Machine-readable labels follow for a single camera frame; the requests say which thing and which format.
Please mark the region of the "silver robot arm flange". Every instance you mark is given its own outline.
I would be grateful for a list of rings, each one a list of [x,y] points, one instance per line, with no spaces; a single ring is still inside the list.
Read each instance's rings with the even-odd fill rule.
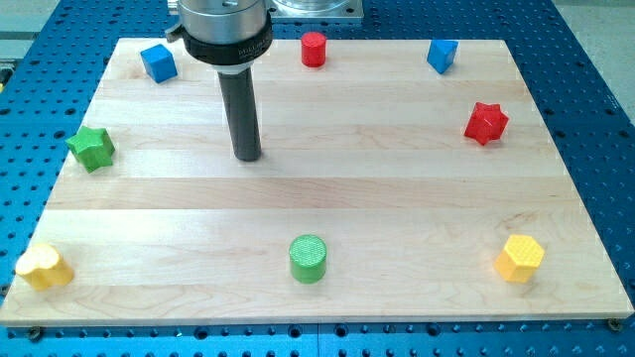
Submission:
[[[223,74],[238,74],[265,54],[273,42],[264,0],[180,0],[178,20],[167,41],[184,42],[196,60]]]

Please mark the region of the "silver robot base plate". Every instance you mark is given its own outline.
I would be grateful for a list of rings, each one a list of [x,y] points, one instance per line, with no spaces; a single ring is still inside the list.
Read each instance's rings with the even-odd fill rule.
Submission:
[[[266,0],[274,23],[359,24],[364,18],[362,0]]]

